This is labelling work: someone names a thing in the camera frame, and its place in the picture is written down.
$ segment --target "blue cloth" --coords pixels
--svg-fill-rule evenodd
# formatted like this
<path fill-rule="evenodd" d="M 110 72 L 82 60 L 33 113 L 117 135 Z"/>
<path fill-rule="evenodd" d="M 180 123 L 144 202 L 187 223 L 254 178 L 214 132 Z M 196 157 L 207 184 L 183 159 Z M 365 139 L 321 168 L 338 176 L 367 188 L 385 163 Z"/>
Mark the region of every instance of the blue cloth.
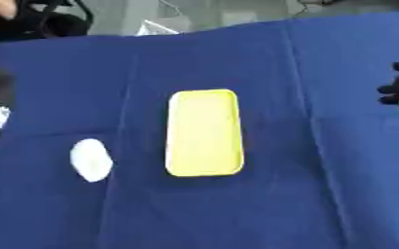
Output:
<path fill-rule="evenodd" d="M 399 249 L 399 108 L 376 93 L 398 60 L 399 13 L 1 44 L 0 249 Z M 244 169 L 169 176 L 167 100 L 221 88 Z M 89 137 L 115 161 L 93 184 L 69 162 Z"/>

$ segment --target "gray floor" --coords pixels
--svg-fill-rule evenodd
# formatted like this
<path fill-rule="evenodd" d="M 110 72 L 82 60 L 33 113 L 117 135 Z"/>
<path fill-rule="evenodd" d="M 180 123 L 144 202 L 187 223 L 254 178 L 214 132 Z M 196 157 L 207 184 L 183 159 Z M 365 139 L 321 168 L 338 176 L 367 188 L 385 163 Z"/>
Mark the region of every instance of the gray floor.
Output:
<path fill-rule="evenodd" d="M 92 34 L 133 35 L 143 19 L 181 32 L 238 23 L 354 15 L 399 10 L 399 0 L 343 0 L 330 7 L 303 6 L 297 0 L 84 0 L 96 15 Z"/>

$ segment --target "yellow tray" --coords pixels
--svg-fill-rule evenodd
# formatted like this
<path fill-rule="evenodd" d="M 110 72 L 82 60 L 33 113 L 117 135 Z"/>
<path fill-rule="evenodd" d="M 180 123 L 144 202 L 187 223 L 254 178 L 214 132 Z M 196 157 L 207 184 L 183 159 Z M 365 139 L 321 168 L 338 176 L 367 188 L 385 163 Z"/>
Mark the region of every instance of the yellow tray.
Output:
<path fill-rule="evenodd" d="M 169 100 L 166 169 L 174 176 L 232 175 L 243 166 L 237 96 L 228 89 L 179 91 Z"/>

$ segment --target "cable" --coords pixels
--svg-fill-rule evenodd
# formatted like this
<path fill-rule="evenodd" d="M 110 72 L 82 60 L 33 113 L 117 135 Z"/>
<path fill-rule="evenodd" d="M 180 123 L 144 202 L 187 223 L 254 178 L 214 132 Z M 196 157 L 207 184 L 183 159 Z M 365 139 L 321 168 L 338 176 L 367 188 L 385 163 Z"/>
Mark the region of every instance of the cable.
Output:
<path fill-rule="evenodd" d="M 185 16 L 181 11 L 180 8 L 174 4 L 171 4 L 169 2 L 167 2 L 166 0 L 159 0 L 159 2 L 167 5 L 169 8 L 172 8 L 177 14 L 178 16 Z"/>
<path fill-rule="evenodd" d="M 302 0 L 297 0 L 299 4 L 303 6 L 303 9 L 300 10 L 297 14 L 293 15 L 292 18 L 297 18 L 298 16 L 308 12 L 308 4 L 303 3 Z"/>

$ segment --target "plastic tray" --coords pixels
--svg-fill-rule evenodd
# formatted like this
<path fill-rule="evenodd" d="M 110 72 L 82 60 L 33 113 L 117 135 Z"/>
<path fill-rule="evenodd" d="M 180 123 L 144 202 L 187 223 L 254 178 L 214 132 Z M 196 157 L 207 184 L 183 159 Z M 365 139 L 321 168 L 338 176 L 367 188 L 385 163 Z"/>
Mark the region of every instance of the plastic tray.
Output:
<path fill-rule="evenodd" d="M 228 89 L 179 91 L 169 100 L 166 169 L 174 176 L 232 175 L 243 166 L 237 96 Z"/>

